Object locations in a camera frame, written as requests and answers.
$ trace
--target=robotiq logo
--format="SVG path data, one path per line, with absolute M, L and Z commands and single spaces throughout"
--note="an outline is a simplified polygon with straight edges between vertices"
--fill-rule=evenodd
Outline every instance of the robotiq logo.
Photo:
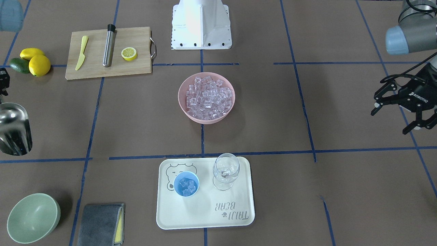
M 409 96 L 414 96 L 415 98 L 417 98 L 417 99 L 419 99 L 419 100 L 422 100 L 422 101 L 424 101 L 425 103 L 428 102 L 428 100 L 426 100 L 425 98 L 423 98 L 423 97 L 417 95 L 417 94 L 414 93 L 414 92 L 411 92 L 411 93 L 408 94 L 408 95 L 409 95 Z

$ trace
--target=yellow knife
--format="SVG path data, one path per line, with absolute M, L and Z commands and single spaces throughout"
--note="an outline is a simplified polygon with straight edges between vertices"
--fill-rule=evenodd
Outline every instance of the yellow knife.
M 79 70 L 79 68 L 83 64 L 83 61 L 85 60 L 85 55 L 83 52 L 85 51 L 85 47 L 87 46 L 87 42 L 88 42 L 88 36 L 83 36 L 82 37 L 82 44 L 80 45 L 80 54 L 79 54 L 79 60 L 77 61 L 77 65 L 76 65 L 76 71 Z

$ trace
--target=glass base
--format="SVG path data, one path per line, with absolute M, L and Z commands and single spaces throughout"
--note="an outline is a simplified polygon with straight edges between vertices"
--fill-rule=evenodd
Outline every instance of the glass base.
M 232 185 L 234 184 L 234 182 L 229 183 L 229 184 L 220 183 L 215 177 L 212 178 L 212 183 L 219 190 L 229 190 L 232 187 Z

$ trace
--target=pink bowl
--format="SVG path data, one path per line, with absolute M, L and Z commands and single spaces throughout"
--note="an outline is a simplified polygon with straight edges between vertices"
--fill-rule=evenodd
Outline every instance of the pink bowl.
M 188 108 L 187 108 L 187 91 L 189 88 L 189 85 L 194 84 L 194 78 L 196 77 L 201 77 L 204 78 L 206 76 L 211 76 L 211 78 L 213 80 L 218 80 L 221 79 L 223 80 L 223 85 L 222 87 L 229 87 L 232 92 L 232 105 L 231 105 L 231 109 L 222 117 L 218 118 L 218 119 L 212 119 L 212 120 L 201 120 L 201 119 L 196 119 L 192 116 L 190 116 L 187 112 L 188 112 Z M 215 73 L 210 73 L 210 72 L 202 72 L 202 73 L 198 73 L 198 74 L 193 74 L 190 77 L 188 77 L 179 87 L 179 91 L 177 93 L 177 97 L 179 100 L 179 106 L 182 109 L 182 111 L 185 113 L 186 116 L 188 116 L 190 119 L 192 119 L 194 122 L 197 122 L 199 124 L 214 124 L 216 122 L 219 122 L 220 120 L 222 120 L 223 118 L 226 117 L 226 115 L 229 114 L 229 112 L 232 110 L 232 108 L 234 107 L 235 104 L 235 91 L 234 91 L 234 87 L 232 87 L 231 83 L 229 82 L 229 80 L 227 80 L 225 77 L 223 77 L 220 74 L 215 74 Z

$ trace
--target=metal scoop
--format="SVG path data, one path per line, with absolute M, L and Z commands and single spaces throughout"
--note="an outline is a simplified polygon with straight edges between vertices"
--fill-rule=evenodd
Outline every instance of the metal scoop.
M 0 150 L 9 155 L 25 155 L 32 149 L 29 116 L 23 106 L 0 104 Z

